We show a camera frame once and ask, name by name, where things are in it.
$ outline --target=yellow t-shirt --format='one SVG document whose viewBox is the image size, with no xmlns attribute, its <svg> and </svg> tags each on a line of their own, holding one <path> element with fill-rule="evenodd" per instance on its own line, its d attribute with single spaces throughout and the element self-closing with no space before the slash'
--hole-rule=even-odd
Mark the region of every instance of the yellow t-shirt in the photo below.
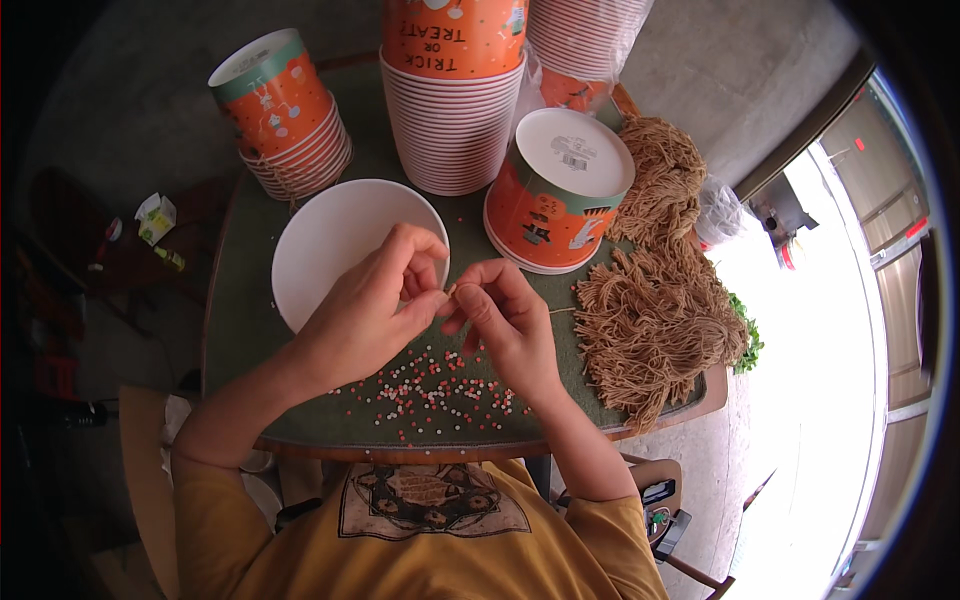
<svg viewBox="0 0 960 600">
<path fill-rule="evenodd" d="M 667 598 L 637 498 L 564 522 L 519 461 L 353 465 L 276 536 L 225 473 L 175 499 L 184 598 Z"/>
</svg>

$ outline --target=finger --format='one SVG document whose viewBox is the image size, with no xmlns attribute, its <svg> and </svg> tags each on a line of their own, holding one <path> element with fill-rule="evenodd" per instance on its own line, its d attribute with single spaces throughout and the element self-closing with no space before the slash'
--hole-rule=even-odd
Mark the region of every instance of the finger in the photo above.
<svg viewBox="0 0 960 600">
<path fill-rule="evenodd" d="M 458 286 L 467 283 L 481 286 L 493 284 L 503 294 L 504 299 L 524 300 L 537 295 L 517 265 L 506 258 L 473 263 L 457 279 Z"/>
<path fill-rule="evenodd" d="M 457 331 L 460 331 L 464 328 L 464 325 L 467 324 L 467 313 L 464 312 L 463 308 L 460 308 L 459 304 L 457 309 L 453 312 L 449 319 L 444 321 L 444 324 L 440 325 L 440 331 L 446 335 L 453 335 Z"/>
<path fill-rule="evenodd" d="M 459 306 L 460 306 L 460 304 L 458 304 L 456 300 L 454 300 L 453 298 L 451 298 L 450 300 L 447 300 L 447 301 L 446 301 L 446 304 L 444 304 L 443 306 L 440 307 L 440 310 L 437 311 L 437 316 L 438 316 L 438 317 L 449 317 L 450 315 L 453 314 L 453 312 L 454 312 L 455 310 L 457 310 L 457 307 L 459 307 Z"/>
<path fill-rule="evenodd" d="M 477 348 L 480 347 L 480 330 L 476 325 L 471 325 L 467 331 L 467 337 L 464 338 L 464 356 L 473 356 Z"/>
<path fill-rule="evenodd" d="M 382 252 L 376 270 L 380 276 L 387 278 L 406 271 L 417 252 L 436 260 L 447 258 L 450 254 L 436 233 L 409 223 L 394 225 L 380 245 L 380 250 Z"/>
<path fill-rule="evenodd" d="M 458 284 L 456 297 L 467 318 L 491 346 L 507 345 L 514 341 L 516 330 L 507 323 L 493 299 L 479 285 Z"/>
<path fill-rule="evenodd" d="M 440 287 L 437 284 L 437 269 L 434 266 L 433 258 L 423 252 L 414 253 L 407 270 L 417 277 L 421 290 L 434 290 Z"/>
<path fill-rule="evenodd" d="M 443 306 L 444 302 L 446 294 L 440 290 L 428 290 L 410 300 L 410 303 L 391 318 L 392 325 L 404 344 L 409 343 L 433 323 L 437 309 Z"/>
<path fill-rule="evenodd" d="M 403 276 L 403 291 L 407 293 L 407 300 L 416 298 L 423 292 L 417 276 L 413 273 L 406 273 Z"/>
</svg>

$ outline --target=twine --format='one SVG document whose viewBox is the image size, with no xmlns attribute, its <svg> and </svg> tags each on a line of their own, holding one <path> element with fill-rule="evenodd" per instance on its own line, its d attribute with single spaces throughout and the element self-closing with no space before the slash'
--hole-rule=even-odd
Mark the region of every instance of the twine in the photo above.
<svg viewBox="0 0 960 600">
<path fill-rule="evenodd" d="M 336 174 L 336 177 L 334 178 L 333 182 L 327 182 L 322 184 L 319 188 L 314 190 L 314 192 L 325 189 L 330 185 L 336 185 L 337 183 L 339 183 L 340 177 L 344 174 L 344 171 L 347 170 L 347 167 L 349 167 L 350 164 L 353 162 L 353 158 L 354 158 L 353 144 L 351 143 L 348 135 L 345 137 L 345 143 L 347 145 L 347 159 L 344 161 L 344 165 L 340 169 L 340 172 Z M 285 167 L 282 165 L 274 165 L 264 155 L 260 155 L 257 158 L 256 166 L 260 168 L 265 168 L 268 171 L 270 171 L 270 174 L 274 178 L 274 181 L 276 181 L 276 184 L 279 185 L 280 188 L 283 190 L 283 193 L 281 194 L 280 198 L 273 196 L 273 194 L 271 194 L 271 197 L 274 198 L 275 200 L 289 203 L 289 212 L 291 217 L 294 216 L 294 214 L 298 210 L 300 210 L 300 206 L 298 206 L 297 200 L 299 198 L 302 198 L 303 196 L 307 196 L 311 193 L 314 193 L 314 192 L 307 192 L 304 194 L 302 192 L 298 192 L 296 190 L 296 186 L 294 185 L 294 182 L 291 180 L 291 178 L 295 175 L 302 175 L 301 171 L 304 169 L 304 167 Z"/>
<path fill-rule="evenodd" d="M 667 401 L 686 402 L 700 372 L 743 353 L 747 326 L 684 239 L 707 173 L 693 140 L 659 118 L 631 119 L 620 137 L 637 175 L 607 234 L 635 249 L 614 248 L 611 266 L 595 265 L 578 282 L 574 330 L 604 405 L 627 411 L 625 424 L 645 433 Z"/>
</svg>

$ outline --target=small box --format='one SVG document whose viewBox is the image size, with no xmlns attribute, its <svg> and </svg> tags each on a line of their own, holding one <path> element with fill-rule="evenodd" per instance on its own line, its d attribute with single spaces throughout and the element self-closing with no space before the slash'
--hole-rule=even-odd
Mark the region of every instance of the small box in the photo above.
<svg viewBox="0 0 960 600">
<path fill-rule="evenodd" d="M 143 201 L 134 217 L 140 222 L 140 239 L 153 246 L 177 224 L 177 208 L 166 196 L 154 194 Z"/>
</svg>

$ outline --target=wall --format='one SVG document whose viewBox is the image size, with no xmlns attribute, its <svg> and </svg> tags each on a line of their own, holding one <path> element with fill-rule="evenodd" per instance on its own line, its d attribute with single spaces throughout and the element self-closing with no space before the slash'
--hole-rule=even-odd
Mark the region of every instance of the wall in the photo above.
<svg viewBox="0 0 960 600">
<path fill-rule="evenodd" d="M 379 44 L 379 2 L 122 0 L 64 67 L 28 146 L 26 184 L 56 164 L 111 211 L 128 213 L 237 169 L 206 77 L 245 42 L 300 29 L 314 60 Z M 687 130 L 710 170 L 736 183 L 836 80 L 856 38 L 826 0 L 658 0 L 622 76 L 646 114 Z"/>
<path fill-rule="evenodd" d="M 642 113 L 689 133 L 710 172 L 734 186 L 858 47 L 827 0 L 657 0 L 621 81 Z"/>
</svg>

